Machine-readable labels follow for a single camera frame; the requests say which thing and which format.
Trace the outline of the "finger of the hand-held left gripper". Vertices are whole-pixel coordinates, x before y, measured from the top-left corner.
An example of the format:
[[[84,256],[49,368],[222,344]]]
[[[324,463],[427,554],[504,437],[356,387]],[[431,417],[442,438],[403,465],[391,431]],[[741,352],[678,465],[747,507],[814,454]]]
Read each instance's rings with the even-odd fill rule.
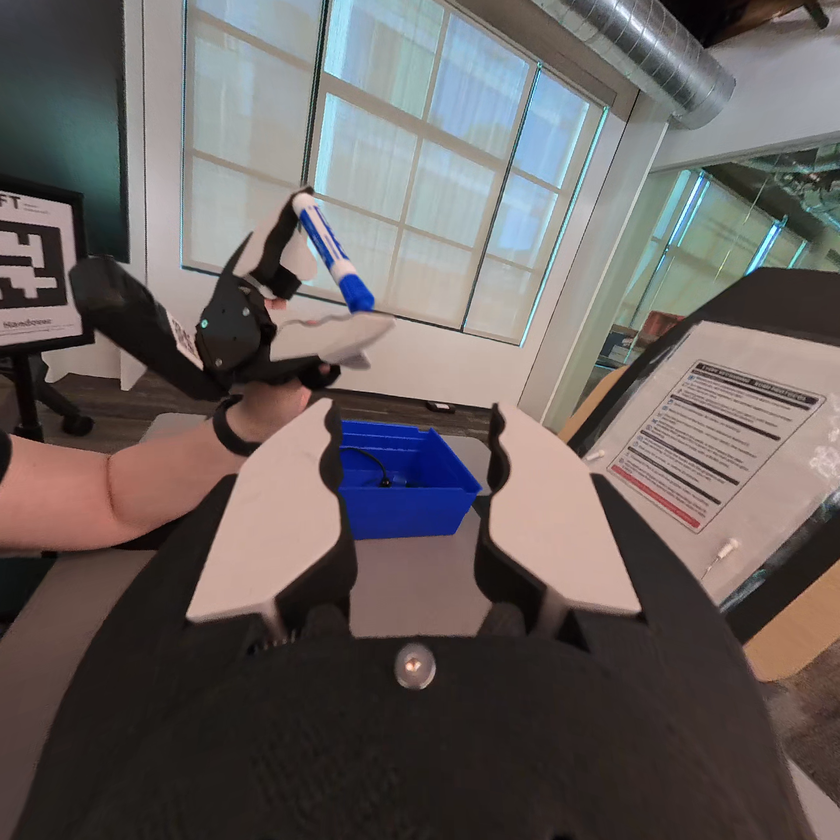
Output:
[[[315,359],[318,364],[347,364],[360,370],[368,361],[356,363],[364,352],[395,326],[390,314],[357,311],[320,320],[290,318],[279,322],[272,340],[272,361],[291,362]]]
[[[305,186],[257,225],[233,258],[233,276],[266,299],[291,299],[304,282],[313,280],[317,261],[301,228],[293,202],[312,197]]]

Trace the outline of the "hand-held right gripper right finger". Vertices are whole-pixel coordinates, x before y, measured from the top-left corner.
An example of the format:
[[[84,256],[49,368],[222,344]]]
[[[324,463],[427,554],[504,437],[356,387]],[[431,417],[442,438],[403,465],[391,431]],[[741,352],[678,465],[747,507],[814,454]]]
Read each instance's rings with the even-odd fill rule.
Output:
[[[492,407],[488,507],[474,576],[526,634],[556,637],[573,611],[638,618],[643,607],[591,471],[519,408]]]

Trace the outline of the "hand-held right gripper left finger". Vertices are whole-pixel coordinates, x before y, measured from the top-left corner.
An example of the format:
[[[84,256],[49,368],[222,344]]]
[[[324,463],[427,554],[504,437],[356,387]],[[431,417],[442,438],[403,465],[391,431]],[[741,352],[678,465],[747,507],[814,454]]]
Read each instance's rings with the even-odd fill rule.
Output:
[[[358,563],[345,503],[340,410],[322,398],[270,437],[237,473],[192,600],[191,624],[256,616],[272,642],[313,607],[347,616]]]

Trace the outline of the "blue marker pen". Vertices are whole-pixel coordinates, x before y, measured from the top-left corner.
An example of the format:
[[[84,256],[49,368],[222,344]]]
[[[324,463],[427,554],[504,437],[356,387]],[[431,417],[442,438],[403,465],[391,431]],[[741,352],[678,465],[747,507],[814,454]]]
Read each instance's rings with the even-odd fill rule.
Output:
[[[300,191],[291,198],[291,206],[347,308],[353,313],[372,312],[375,298],[344,252],[316,199],[309,192]]]

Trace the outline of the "blue plastic bin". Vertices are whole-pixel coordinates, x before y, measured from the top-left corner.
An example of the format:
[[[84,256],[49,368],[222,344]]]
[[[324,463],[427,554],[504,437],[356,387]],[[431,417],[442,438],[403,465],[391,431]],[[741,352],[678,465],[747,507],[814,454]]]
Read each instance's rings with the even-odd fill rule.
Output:
[[[456,533],[481,484],[435,430],[342,420],[339,493],[353,537]]]

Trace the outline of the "person's left forearm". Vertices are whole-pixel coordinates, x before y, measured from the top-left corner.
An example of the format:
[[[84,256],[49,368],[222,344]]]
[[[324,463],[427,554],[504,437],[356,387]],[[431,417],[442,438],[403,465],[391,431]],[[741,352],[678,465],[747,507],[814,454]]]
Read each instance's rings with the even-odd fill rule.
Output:
[[[193,511],[244,463],[209,422],[112,455],[2,433],[2,551],[131,541]]]

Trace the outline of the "person's left hand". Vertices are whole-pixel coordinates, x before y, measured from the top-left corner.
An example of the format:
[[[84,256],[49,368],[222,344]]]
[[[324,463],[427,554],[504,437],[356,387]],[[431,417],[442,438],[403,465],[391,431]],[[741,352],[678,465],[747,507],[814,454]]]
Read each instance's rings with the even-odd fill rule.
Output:
[[[298,379],[282,385],[249,382],[225,413],[233,434],[248,444],[262,444],[306,410],[312,392]]]

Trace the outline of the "black wristband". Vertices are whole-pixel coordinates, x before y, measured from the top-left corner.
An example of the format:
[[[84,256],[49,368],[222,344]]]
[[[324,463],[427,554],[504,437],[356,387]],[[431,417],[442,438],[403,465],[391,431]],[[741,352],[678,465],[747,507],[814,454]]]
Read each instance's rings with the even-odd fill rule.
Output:
[[[234,406],[240,404],[243,400],[243,395],[235,393],[228,395],[219,402],[211,416],[213,432],[217,441],[229,453],[241,458],[248,458],[256,452],[262,445],[261,442],[251,442],[240,437],[228,422],[228,411]]]

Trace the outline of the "large paned window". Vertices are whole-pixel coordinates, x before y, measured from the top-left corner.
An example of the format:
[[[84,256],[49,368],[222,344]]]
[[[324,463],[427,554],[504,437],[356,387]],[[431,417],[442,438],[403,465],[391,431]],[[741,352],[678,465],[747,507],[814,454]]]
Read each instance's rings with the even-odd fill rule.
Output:
[[[447,2],[185,2],[181,259],[310,185],[378,307],[521,346],[608,107]]]

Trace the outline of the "clear plastic bag on stand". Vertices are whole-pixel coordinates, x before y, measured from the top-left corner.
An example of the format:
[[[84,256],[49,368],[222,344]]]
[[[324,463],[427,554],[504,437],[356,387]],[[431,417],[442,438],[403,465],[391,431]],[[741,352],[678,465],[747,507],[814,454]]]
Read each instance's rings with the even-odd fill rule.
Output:
[[[838,408],[838,346],[701,322],[583,459],[730,606],[838,513]]]

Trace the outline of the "printed tag sign on stand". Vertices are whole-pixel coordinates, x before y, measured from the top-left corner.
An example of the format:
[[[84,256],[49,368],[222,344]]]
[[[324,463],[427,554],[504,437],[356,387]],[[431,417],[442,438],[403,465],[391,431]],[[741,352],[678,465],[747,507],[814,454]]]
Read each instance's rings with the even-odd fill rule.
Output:
[[[1,373],[23,438],[44,441],[29,358],[95,343],[69,282],[88,256],[85,233],[83,195],[1,176]]]

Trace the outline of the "glass partition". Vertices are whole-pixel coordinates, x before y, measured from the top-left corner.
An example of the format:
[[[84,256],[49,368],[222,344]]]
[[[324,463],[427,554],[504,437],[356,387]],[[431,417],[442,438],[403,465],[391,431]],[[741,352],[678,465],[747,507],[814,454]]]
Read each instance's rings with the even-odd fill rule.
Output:
[[[762,268],[839,271],[839,144],[651,174],[607,278],[622,293],[594,372]]]

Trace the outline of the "silver ventilation duct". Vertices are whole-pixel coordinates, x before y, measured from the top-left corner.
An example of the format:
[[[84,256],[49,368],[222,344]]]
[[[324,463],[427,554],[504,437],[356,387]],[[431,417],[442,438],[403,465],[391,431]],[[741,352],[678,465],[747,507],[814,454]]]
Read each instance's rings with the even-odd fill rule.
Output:
[[[658,1],[562,1],[561,26],[666,108],[683,130],[707,126],[727,107],[733,75]]]

